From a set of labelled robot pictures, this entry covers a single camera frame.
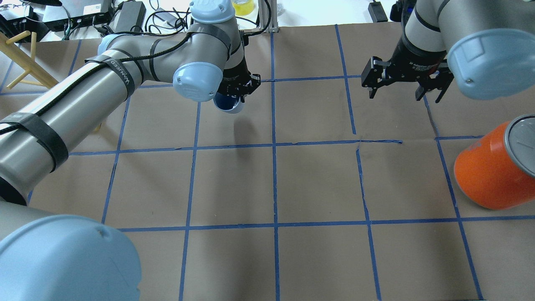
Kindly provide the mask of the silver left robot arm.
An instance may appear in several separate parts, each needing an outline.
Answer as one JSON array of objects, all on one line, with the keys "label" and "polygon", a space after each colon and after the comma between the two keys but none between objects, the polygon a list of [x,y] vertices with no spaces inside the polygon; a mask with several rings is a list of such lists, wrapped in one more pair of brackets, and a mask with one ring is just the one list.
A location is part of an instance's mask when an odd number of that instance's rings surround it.
[{"label": "silver left robot arm", "polygon": [[148,34],[103,38],[97,55],[1,120],[2,301],[137,301],[142,272],[134,244],[88,217],[27,206],[53,173],[145,81],[171,83],[197,102],[243,98],[260,84],[248,71],[229,0],[193,0],[183,39]]}]

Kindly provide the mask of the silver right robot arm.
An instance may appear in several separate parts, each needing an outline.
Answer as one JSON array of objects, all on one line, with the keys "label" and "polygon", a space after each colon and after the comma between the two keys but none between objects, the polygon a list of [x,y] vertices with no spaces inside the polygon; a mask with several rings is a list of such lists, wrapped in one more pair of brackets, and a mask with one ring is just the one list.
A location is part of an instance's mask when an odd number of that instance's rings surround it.
[{"label": "silver right robot arm", "polygon": [[457,84],[470,99],[510,97],[534,86],[533,0],[398,0],[390,19],[402,33],[392,57],[372,56],[361,85],[416,82],[416,100]]}]

